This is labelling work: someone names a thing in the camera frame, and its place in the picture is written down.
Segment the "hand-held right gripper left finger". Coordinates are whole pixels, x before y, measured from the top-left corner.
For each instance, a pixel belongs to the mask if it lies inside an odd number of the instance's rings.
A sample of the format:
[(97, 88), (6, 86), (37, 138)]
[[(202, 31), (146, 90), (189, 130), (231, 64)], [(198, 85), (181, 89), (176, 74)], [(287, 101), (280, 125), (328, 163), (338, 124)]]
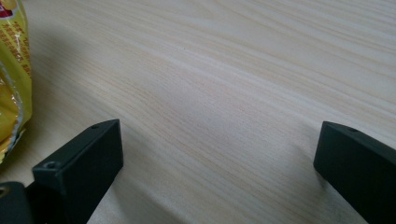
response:
[(92, 125), (34, 166), (31, 205), (41, 224), (86, 224), (123, 166), (120, 122)]

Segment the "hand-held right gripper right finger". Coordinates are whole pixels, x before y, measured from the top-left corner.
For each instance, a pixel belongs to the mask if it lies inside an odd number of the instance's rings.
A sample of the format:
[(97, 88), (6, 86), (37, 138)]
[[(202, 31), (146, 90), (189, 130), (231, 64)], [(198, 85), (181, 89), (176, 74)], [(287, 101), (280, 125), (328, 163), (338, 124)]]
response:
[(325, 121), (313, 165), (369, 224), (396, 224), (396, 149)]

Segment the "yellow snack bag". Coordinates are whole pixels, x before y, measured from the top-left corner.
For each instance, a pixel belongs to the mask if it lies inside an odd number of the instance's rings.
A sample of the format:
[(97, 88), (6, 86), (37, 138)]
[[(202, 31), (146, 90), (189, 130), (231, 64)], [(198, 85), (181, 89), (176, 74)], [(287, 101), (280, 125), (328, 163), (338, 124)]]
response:
[(0, 164), (32, 117), (28, 20), (21, 0), (0, 0)]

